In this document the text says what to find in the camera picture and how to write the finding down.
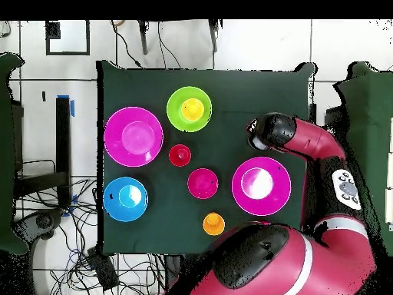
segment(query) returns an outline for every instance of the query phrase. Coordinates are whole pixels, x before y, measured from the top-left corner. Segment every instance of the power strip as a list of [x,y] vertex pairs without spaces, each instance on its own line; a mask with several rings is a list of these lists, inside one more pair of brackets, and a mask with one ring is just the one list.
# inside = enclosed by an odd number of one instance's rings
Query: power strip
[[91,269],[96,271],[98,282],[102,285],[104,291],[110,290],[119,284],[119,277],[109,256],[98,253],[96,248],[92,247],[88,250],[87,260]]

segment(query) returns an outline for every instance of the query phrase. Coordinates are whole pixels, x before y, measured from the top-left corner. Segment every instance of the orange cup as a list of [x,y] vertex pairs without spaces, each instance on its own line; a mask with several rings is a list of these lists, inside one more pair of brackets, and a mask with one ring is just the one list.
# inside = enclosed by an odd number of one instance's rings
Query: orange cup
[[225,221],[217,213],[209,213],[203,220],[203,229],[209,235],[219,235],[224,231]]

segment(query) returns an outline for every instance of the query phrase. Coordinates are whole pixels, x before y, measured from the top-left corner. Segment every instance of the pink bowl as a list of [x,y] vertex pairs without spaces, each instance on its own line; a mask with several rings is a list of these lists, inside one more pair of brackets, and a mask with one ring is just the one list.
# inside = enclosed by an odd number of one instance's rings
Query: pink bowl
[[151,162],[163,144],[163,128],[144,108],[122,108],[107,121],[105,149],[118,164],[139,167]]
[[255,157],[237,168],[232,179],[232,194],[247,213],[267,216],[285,206],[291,194],[291,180],[278,161]]
[[187,181],[189,192],[198,199],[212,197],[218,189],[217,176],[207,168],[198,168],[190,174]]

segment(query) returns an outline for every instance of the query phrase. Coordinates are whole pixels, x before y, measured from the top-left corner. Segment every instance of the green tabletop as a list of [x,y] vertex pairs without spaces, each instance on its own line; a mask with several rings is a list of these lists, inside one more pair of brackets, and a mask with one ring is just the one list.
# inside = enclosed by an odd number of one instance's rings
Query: green tabletop
[[352,76],[338,84],[350,118],[348,142],[368,188],[378,228],[389,256],[393,256],[393,232],[385,223],[388,152],[393,118],[393,73],[376,71],[365,62],[350,67]]
[[11,92],[8,86],[11,72],[23,65],[23,61],[12,53],[0,53],[0,250],[14,254],[25,254],[28,246],[16,237],[11,228],[14,207],[15,146],[12,120]]
[[[133,177],[147,189],[149,204],[139,219],[122,223],[104,210],[104,253],[197,254],[216,238],[202,227],[212,211],[223,216],[229,230],[248,220],[270,220],[292,227],[300,225],[305,162],[290,154],[270,151],[266,156],[285,166],[292,182],[286,206],[268,217],[244,212],[234,201],[231,182],[235,170],[251,157],[261,155],[247,142],[246,127],[256,116],[271,111],[308,118],[308,84],[314,64],[296,71],[196,71],[125,70],[102,61],[104,73],[104,124],[117,110],[130,106],[146,108],[163,126],[163,147],[143,167],[123,167],[104,151],[104,188],[115,178]],[[183,86],[203,89],[210,97],[213,114],[202,130],[178,131],[167,117],[169,97]],[[175,144],[192,151],[186,167],[174,167],[168,153]],[[207,200],[194,198],[187,190],[190,173],[206,167],[219,178],[219,189]]]

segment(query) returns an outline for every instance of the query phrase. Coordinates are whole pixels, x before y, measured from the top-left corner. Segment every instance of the blue bowl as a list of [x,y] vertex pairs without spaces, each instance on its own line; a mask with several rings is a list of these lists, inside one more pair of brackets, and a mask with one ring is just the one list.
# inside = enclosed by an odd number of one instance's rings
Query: blue bowl
[[110,182],[104,191],[105,210],[120,222],[131,222],[142,216],[147,202],[146,189],[132,177],[119,177]]

